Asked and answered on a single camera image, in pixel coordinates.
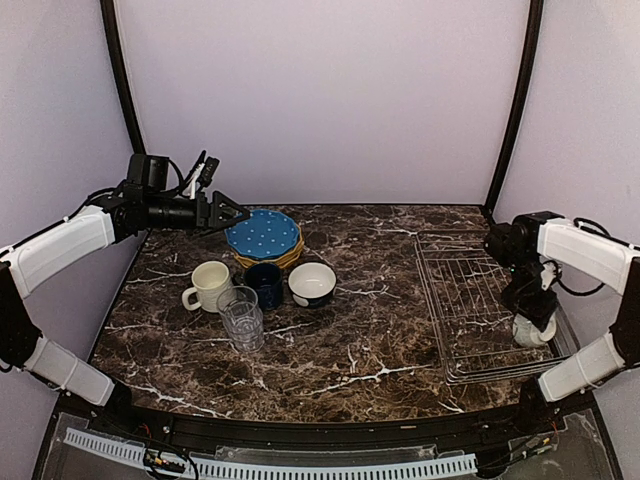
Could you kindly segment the pale green ribbed bowl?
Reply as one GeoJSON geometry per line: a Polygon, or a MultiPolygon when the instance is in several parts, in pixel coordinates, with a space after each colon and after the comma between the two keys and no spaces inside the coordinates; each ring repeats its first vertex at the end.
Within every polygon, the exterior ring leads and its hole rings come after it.
{"type": "Polygon", "coordinates": [[[531,321],[522,315],[516,315],[512,324],[512,334],[514,341],[526,348],[538,348],[551,341],[557,331],[557,320],[555,315],[549,319],[547,327],[541,331],[531,321]]]}

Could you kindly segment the blue polka dot plate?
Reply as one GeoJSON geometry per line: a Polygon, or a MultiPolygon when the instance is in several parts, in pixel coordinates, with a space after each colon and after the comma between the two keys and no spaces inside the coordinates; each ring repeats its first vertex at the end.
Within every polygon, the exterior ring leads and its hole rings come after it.
{"type": "Polygon", "coordinates": [[[237,254],[254,260],[278,258],[292,250],[300,239],[296,222],[288,215],[255,209],[248,220],[225,230],[228,245],[237,254]]]}

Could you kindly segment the yellow polka dot plate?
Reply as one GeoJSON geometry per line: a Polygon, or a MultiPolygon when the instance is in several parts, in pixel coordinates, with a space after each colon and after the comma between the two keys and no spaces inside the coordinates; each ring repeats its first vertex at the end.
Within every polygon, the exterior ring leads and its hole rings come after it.
{"type": "Polygon", "coordinates": [[[283,255],[281,257],[274,258],[274,259],[256,260],[256,259],[239,255],[237,253],[233,254],[234,259],[245,269],[248,269],[248,268],[251,268],[252,266],[260,265],[260,264],[274,264],[278,268],[284,270],[292,267],[299,260],[300,256],[301,254],[297,253],[292,255],[283,255]]]}
{"type": "MultiPolygon", "coordinates": [[[[299,227],[299,225],[296,225],[295,228],[297,229],[297,233],[298,233],[298,241],[296,243],[296,245],[291,248],[290,250],[288,250],[286,253],[284,253],[283,255],[292,255],[292,254],[297,254],[300,253],[302,254],[303,249],[304,249],[304,236],[301,233],[301,229],[299,227]]],[[[235,249],[231,249],[232,254],[237,253],[239,254],[235,249]]]]}

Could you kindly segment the cream white mug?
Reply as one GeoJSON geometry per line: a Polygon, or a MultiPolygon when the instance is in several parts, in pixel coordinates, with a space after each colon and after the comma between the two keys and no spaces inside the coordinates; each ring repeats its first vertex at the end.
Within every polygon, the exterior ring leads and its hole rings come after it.
{"type": "Polygon", "coordinates": [[[191,274],[192,286],[181,296],[183,307],[188,311],[204,310],[217,313],[220,295],[233,286],[232,277],[226,264],[208,261],[196,267],[191,274]]]}

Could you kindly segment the dark blue mug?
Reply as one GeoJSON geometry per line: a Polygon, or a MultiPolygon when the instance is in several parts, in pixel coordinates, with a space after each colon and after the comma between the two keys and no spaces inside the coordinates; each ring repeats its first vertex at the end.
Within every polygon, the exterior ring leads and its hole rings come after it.
{"type": "Polygon", "coordinates": [[[277,309],[283,301],[283,274],[274,263],[260,263],[251,266],[243,276],[244,284],[258,296],[262,310],[277,309]]]}

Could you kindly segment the clear glass cup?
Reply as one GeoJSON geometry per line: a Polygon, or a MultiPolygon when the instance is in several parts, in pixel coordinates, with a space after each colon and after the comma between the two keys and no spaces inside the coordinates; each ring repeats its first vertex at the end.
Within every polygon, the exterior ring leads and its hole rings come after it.
{"type": "Polygon", "coordinates": [[[224,316],[223,325],[234,348],[239,352],[256,352],[263,347],[264,324],[261,311],[239,317],[224,316]]]}
{"type": "Polygon", "coordinates": [[[217,308],[222,321],[224,316],[239,317],[262,312],[257,293],[247,286],[233,286],[223,292],[218,299],[217,308]]]}

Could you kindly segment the teal and white mug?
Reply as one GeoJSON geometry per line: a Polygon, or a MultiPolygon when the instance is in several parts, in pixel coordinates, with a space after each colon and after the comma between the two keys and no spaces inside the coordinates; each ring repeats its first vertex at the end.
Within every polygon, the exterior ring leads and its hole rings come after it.
{"type": "Polygon", "coordinates": [[[288,277],[293,301],[303,308],[316,309],[327,305],[333,298],[336,284],[335,272],[318,262],[301,264],[288,277]]]}

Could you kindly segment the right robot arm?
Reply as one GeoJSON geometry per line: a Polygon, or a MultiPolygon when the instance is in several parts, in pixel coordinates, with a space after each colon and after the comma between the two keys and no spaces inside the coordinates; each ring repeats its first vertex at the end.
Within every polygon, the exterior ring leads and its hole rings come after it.
{"type": "Polygon", "coordinates": [[[531,396],[510,413],[517,432],[534,432],[547,420],[548,404],[638,366],[637,245],[612,237],[594,221],[542,211],[491,226],[484,249],[510,272],[501,303],[514,315],[512,334],[521,346],[540,347],[554,337],[559,290],[589,297],[608,287],[621,298],[614,323],[602,336],[534,380],[531,396]]]}

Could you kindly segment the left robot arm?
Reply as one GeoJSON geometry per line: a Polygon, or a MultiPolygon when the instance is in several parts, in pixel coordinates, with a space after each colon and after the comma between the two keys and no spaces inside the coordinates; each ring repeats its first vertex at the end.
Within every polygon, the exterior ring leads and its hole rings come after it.
{"type": "Polygon", "coordinates": [[[223,193],[191,199],[125,182],[89,196],[73,214],[1,251],[1,369],[28,372],[89,404],[120,436],[141,427],[140,412],[118,396],[126,388],[60,345],[32,319],[31,297],[78,272],[86,257],[141,231],[216,232],[248,219],[249,210],[223,193]]]}

